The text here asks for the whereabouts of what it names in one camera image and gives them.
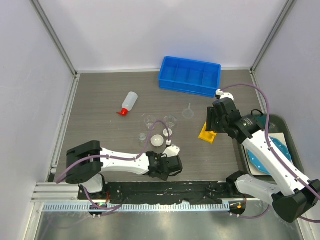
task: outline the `white squeeze bottle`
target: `white squeeze bottle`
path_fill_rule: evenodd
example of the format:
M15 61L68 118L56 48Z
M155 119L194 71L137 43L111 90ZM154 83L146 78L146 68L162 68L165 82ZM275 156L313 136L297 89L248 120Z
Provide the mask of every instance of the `white squeeze bottle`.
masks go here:
M117 112L117 114L120 114L122 116L127 115L127 113L131 111L132 108L134 107L137 99L138 99L138 95L135 92L133 91L129 92L124 102L122 103L122 111Z

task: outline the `gray tabletop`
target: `gray tabletop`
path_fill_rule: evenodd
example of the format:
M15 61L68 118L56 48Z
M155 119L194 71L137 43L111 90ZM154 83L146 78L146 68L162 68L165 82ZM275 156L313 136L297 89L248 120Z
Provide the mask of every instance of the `gray tabletop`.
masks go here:
M221 73L220 86L252 83L248 70L226 70ZM127 116L116 112L128 92L138 94L133 110ZM240 86L231 88L235 104L243 115L252 109L260 109L254 89ZM206 122L207 107L212 98L163 90L158 85L158 72L124 72L82 74L65 134L56 176L66 169L67 150L91 140L100 141L101 147L124 153L138 154L142 145L140 133L148 133L144 123L147 115L163 119L167 115L177 117L172 143L180 147L183 172L169 181L220 181L242 167L235 142L226 134L218 134L213 144L198 139ZM192 119L185 119L182 111L191 103ZM159 124L154 130L161 134ZM147 150L162 153L162 147L148 143ZM104 173L107 181L159 181L148 176L127 172Z

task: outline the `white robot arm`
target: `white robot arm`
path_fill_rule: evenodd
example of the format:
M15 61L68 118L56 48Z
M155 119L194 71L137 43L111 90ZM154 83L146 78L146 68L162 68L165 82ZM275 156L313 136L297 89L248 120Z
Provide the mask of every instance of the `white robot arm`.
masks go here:
M89 159L72 168L65 181L83 185L90 194L103 190L105 181L99 174L102 172L128 172L166 181L183 170L179 152L180 148L172 144L167 145L163 153L148 151L134 159L138 154L111 151L101 148L99 141L90 141L67 151L67 167L87 156L101 157Z
M316 205L317 198L295 179L270 151L265 137L265 126L254 115L241 116L231 93L219 89L216 91L216 98L213 107L207 108L206 131L227 133L232 139L236 139L259 159L276 182L270 184L238 171L226 179L230 191L235 194L248 194L272 205L277 214L289 223ZM319 193L320 181L310 181L287 160L270 138L269 142L298 178L309 183L309 186Z

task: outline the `blue bin divider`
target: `blue bin divider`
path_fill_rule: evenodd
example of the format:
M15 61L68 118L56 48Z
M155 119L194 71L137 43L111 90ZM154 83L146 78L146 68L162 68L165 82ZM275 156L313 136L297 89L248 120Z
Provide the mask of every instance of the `blue bin divider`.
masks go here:
M166 56L159 73L161 89L214 97L220 85L221 65Z

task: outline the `white dish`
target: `white dish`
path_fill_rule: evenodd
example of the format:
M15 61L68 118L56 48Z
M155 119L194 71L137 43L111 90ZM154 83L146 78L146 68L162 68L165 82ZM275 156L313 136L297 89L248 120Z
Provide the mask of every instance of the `white dish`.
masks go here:
M169 128L169 134L170 134L170 137L172 136L172 130ZM167 138L168 137L168 131L167 129L164 129L163 130L163 135Z
M164 138L161 135L154 135L151 138L151 144L155 147L160 147L162 144L164 144Z

